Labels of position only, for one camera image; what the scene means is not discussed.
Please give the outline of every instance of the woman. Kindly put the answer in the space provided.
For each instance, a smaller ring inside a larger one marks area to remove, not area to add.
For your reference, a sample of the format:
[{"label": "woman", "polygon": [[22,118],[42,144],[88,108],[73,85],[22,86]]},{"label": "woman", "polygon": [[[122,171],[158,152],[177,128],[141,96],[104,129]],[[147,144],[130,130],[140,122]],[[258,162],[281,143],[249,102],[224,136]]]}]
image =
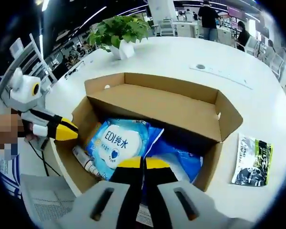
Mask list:
[{"label": "woman", "polygon": [[240,34],[238,36],[238,38],[236,39],[236,42],[241,44],[241,45],[237,45],[237,49],[241,50],[241,51],[245,51],[244,47],[247,44],[247,41],[249,40],[250,34],[248,33],[248,31],[246,30],[246,26],[242,21],[238,22],[238,30],[240,30]]},{"label": "woman", "polygon": [[273,47],[273,42],[272,42],[272,40],[268,40],[268,47],[267,47],[265,53],[262,55],[259,55],[258,59],[269,66],[270,61],[273,59],[275,54],[276,54],[276,51]]}]

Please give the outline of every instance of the snack package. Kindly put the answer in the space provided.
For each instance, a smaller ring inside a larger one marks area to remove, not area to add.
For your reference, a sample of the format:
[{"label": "snack package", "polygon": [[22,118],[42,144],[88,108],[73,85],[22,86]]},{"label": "snack package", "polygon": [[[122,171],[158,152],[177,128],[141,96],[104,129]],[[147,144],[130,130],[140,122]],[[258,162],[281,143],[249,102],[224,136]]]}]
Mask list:
[{"label": "snack package", "polygon": [[272,151],[271,144],[239,134],[232,183],[247,186],[267,185]]},{"label": "snack package", "polygon": [[86,150],[101,176],[109,180],[123,160],[145,156],[163,131],[143,120],[108,119]]},{"label": "snack package", "polygon": [[153,145],[148,157],[157,157],[170,165],[178,180],[194,181],[202,166],[203,158],[183,151],[166,142],[162,137]]}]

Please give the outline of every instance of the potted plant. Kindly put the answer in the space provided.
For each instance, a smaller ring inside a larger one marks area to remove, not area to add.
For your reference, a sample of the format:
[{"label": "potted plant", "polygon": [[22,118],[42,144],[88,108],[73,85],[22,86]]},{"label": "potted plant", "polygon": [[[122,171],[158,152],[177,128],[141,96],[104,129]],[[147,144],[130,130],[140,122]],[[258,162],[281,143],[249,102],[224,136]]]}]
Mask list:
[{"label": "potted plant", "polygon": [[118,59],[134,55],[133,44],[148,35],[147,22],[133,16],[114,16],[97,25],[97,31],[89,35],[89,43],[97,44],[107,52],[112,52]]}]

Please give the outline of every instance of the white bottle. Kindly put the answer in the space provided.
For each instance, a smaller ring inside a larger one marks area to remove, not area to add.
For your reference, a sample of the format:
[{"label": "white bottle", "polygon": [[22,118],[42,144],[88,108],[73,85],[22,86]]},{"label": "white bottle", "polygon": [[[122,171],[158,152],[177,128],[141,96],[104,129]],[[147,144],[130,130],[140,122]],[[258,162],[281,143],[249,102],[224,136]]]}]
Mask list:
[{"label": "white bottle", "polygon": [[83,151],[83,149],[80,146],[76,146],[73,148],[72,150],[74,156],[76,157],[76,159],[79,161],[79,163],[83,166],[83,168],[100,177],[100,173],[99,171],[96,169],[96,167],[93,165],[91,158],[85,154],[85,152]]}]

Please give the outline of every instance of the white flower pot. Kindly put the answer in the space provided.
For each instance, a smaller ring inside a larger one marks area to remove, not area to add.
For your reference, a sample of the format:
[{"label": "white flower pot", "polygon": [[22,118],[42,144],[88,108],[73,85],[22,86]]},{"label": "white flower pot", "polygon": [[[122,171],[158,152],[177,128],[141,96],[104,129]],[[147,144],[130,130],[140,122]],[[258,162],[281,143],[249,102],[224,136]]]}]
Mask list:
[{"label": "white flower pot", "polygon": [[121,40],[119,49],[117,49],[112,45],[109,46],[109,48],[113,53],[113,55],[119,60],[124,60],[134,55],[133,43],[132,42],[127,43],[125,40]]}]

